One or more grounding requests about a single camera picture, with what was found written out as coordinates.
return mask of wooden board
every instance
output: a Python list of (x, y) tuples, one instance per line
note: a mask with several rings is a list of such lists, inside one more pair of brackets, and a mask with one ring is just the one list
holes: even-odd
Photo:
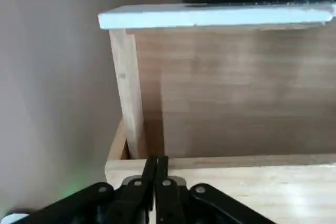
[[(125, 177), (141, 174), (144, 162), (108, 161), (108, 183), (119, 187)], [(211, 184), (277, 224), (336, 220), (335, 155), (171, 159), (169, 175), (183, 177), (188, 188)]]
[(149, 153), (336, 152), (336, 25), (138, 29)]

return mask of bolt head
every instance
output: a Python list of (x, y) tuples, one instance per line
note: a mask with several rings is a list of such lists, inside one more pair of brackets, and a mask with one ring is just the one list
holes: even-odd
[(134, 182), (134, 185), (135, 186), (141, 186), (142, 182), (140, 180), (137, 180), (137, 181)]
[(165, 179), (164, 181), (162, 181), (163, 186), (170, 186), (171, 184), (172, 184), (172, 182), (168, 179)]
[(197, 186), (195, 191), (199, 194), (205, 193), (205, 188), (203, 186)]
[(98, 189), (98, 192), (100, 192), (100, 193), (105, 193), (106, 191), (107, 191), (107, 188), (104, 187), (104, 186), (99, 187), (99, 189)]

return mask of wooden box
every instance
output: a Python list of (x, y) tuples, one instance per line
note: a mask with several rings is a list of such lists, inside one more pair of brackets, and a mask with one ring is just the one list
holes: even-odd
[(335, 153), (334, 14), (333, 3), (101, 14), (131, 157)]
[(334, 3), (101, 14), (123, 113), (107, 181), (142, 172), (120, 159), (165, 154), (188, 187), (211, 184), (278, 224), (336, 223), (334, 16)]

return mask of wooden plank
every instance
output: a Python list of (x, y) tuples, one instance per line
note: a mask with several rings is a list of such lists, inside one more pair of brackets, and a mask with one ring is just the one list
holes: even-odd
[(123, 122), (133, 158), (146, 157), (142, 100), (134, 35), (125, 30), (110, 31)]
[[(141, 174), (144, 162), (108, 161), (107, 181), (119, 187), (125, 177)], [(277, 224), (336, 220), (336, 155), (171, 159), (169, 175), (183, 177), (188, 188), (213, 185)]]
[(144, 29), (135, 38), (146, 135), (159, 154), (336, 152), (335, 22)]
[(129, 156), (125, 125), (121, 120), (111, 145), (108, 160), (129, 159)]

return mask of black strip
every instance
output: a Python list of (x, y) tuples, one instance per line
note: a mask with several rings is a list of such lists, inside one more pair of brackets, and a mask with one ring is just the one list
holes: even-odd
[(244, 5), (302, 5), (334, 3), (336, 0), (184, 0), (190, 7), (200, 6), (244, 6)]

